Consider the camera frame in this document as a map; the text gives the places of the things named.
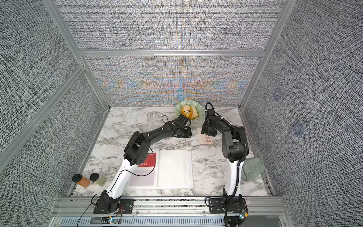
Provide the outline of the pink card red characters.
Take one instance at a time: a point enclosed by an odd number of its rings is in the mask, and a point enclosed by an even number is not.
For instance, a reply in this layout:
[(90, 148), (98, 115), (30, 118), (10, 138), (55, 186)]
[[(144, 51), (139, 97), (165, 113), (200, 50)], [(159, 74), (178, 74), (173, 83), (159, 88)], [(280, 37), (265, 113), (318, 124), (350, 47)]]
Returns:
[(198, 128), (198, 139), (200, 145), (207, 145), (207, 144), (213, 144), (212, 138), (208, 135), (201, 133), (202, 129)]

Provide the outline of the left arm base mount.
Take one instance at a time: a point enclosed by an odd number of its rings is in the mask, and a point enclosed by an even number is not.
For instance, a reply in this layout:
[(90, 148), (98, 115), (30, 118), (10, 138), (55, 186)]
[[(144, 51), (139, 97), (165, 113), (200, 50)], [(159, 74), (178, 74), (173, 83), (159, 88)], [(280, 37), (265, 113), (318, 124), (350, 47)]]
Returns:
[(134, 207), (134, 199), (117, 198), (113, 199), (108, 195), (106, 190), (101, 194), (95, 195), (91, 200), (94, 205), (94, 214), (110, 214), (116, 216), (117, 214), (131, 214)]

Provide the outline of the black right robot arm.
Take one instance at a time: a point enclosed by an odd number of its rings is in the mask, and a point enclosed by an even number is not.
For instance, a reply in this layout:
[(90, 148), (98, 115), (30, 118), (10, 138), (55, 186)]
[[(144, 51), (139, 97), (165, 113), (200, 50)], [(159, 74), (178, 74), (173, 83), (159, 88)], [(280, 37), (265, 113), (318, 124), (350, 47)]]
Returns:
[(218, 132), (222, 135), (222, 153), (228, 163), (222, 207), (225, 213), (232, 213), (234, 209), (242, 207), (241, 174), (249, 148), (243, 127), (233, 125), (214, 109), (206, 109), (201, 133), (215, 137)]

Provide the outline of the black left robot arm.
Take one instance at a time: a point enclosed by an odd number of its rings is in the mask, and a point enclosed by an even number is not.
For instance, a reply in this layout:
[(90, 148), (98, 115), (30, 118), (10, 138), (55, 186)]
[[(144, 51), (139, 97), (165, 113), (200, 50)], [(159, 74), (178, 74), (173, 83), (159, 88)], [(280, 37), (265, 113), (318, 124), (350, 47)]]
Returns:
[(95, 206), (94, 214), (115, 214), (121, 211), (121, 196), (132, 175), (141, 177), (133, 171), (144, 163), (150, 151), (151, 145), (166, 138), (190, 138), (192, 130), (191, 120), (180, 114), (177, 119), (164, 123), (163, 126), (149, 132), (133, 133), (124, 149), (124, 160), (109, 187), (102, 191), (91, 204)]

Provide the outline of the small red card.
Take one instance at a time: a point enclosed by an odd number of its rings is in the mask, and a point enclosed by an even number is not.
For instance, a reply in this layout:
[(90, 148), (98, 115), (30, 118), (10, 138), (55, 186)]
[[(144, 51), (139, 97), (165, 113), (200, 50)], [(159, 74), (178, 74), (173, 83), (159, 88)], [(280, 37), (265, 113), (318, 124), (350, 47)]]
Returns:
[(156, 165), (157, 154), (148, 153), (146, 160), (139, 165), (139, 167), (154, 167)]

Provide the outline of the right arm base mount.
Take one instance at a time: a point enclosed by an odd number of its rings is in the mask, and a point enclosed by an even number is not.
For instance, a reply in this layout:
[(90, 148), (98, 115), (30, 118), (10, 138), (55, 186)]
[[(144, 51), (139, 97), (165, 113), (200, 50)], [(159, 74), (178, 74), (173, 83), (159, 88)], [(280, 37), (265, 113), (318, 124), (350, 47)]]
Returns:
[(225, 227), (239, 227), (248, 217), (246, 200), (241, 196), (223, 195), (221, 198), (206, 197), (205, 204), (211, 214), (223, 214)]

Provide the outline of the white photo album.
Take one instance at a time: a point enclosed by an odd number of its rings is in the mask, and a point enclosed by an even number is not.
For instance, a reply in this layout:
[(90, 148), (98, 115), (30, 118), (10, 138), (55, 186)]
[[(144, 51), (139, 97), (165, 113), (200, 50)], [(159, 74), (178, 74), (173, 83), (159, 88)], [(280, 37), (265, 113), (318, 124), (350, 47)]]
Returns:
[(192, 153), (188, 150), (157, 150), (154, 167), (136, 167), (125, 190), (193, 188)]

